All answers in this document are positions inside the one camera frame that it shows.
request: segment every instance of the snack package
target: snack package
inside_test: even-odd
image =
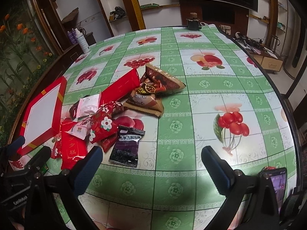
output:
[[[109,162],[136,168],[138,165],[139,141],[145,131],[126,126],[118,127],[118,141],[111,152]]]
[[[73,135],[82,140],[90,134],[91,130],[91,118],[87,117],[80,122],[77,122],[69,131],[66,131],[70,135]]]
[[[139,86],[140,79],[138,71],[132,69],[101,92],[99,106],[109,103],[110,101],[118,101]]]
[[[62,166],[61,169],[71,170],[77,161],[87,155],[87,145],[84,140],[68,134],[77,122],[67,122],[62,124]]]
[[[98,111],[100,94],[81,98],[78,103],[76,118],[94,115]]]
[[[79,102],[80,102],[80,100],[78,102],[74,103],[73,106],[69,109],[69,115],[70,115],[72,120],[75,120],[75,118],[77,116],[77,109],[78,109]]]
[[[185,84],[169,73],[162,71],[149,63],[140,82],[141,87],[136,90],[138,94],[171,94],[185,88]]]
[[[114,102],[103,105],[92,117],[90,142],[96,143],[117,132],[117,125],[112,121]]]
[[[132,91],[130,97],[123,105],[132,110],[154,114],[157,117],[162,116],[164,112],[161,98],[156,98],[155,94],[138,94],[136,89]]]
[[[115,133],[100,142],[104,153],[106,153],[113,146],[113,144],[116,143],[117,138],[117,133]]]

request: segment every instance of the pink candy wrapper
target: pink candy wrapper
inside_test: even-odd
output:
[[[101,94],[96,94],[79,100],[76,118],[94,115],[99,108]]]

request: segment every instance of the brown snack package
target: brown snack package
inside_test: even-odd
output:
[[[154,114],[157,117],[162,116],[164,112],[164,107],[161,98],[156,98],[155,94],[151,95],[138,94],[136,92],[136,89],[132,91],[130,97],[123,104],[123,106],[132,110]]]
[[[185,84],[169,73],[162,71],[149,63],[146,64],[146,70],[140,82],[141,87],[136,89],[138,94],[171,94],[185,88]]]

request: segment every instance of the spray bottle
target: spray bottle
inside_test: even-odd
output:
[[[80,33],[80,31],[75,28],[75,32],[76,32],[76,37],[77,37],[77,41],[82,49],[82,51],[84,53],[88,53],[90,51],[90,47],[88,46],[88,43],[86,42],[84,35],[82,33]]]

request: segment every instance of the wooden pillar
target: wooden pillar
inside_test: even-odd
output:
[[[266,45],[271,44],[271,35],[276,35],[278,22],[278,0],[270,0],[270,23],[267,33]]]
[[[122,0],[133,31],[146,29],[139,0]]]

